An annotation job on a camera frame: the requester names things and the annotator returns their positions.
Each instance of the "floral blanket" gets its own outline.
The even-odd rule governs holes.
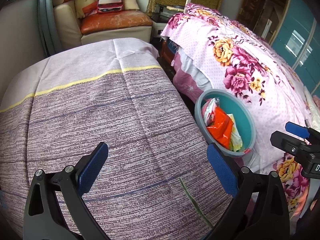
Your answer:
[[[301,80],[262,38],[217,10],[188,4],[187,13],[172,17],[162,36],[183,49],[211,88],[243,100],[257,130],[251,168],[279,172],[293,215],[308,180],[291,155],[271,146],[270,136],[285,132],[289,121],[304,126],[310,119]]]

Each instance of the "cream sofa base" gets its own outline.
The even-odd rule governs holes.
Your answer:
[[[152,26],[137,26],[118,30],[109,30],[83,35],[82,45],[98,41],[106,41],[119,38],[137,38],[145,42],[150,42]]]

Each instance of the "orange leather seat cushion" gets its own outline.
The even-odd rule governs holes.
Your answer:
[[[81,33],[124,29],[136,26],[152,26],[152,20],[143,12],[125,10],[112,13],[97,13],[82,20]]]

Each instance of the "beige pillow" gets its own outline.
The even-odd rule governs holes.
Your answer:
[[[139,5],[136,0],[122,0],[124,10],[139,10]]]

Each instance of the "silver bolt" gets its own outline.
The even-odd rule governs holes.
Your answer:
[[[276,171],[272,171],[271,175],[272,175],[272,177],[275,177],[275,178],[278,177],[278,173]]]
[[[36,171],[36,176],[40,176],[42,174],[42,170],[37,170]]]
[[[243,172],[243,173],[249,173],[249,168],[247,168],[247,167],[242,167],[241,168],[241,171]]]
[[[73,166],[67,166],[64,170],[66,172],[71,172],[71,171],[73,171]]]

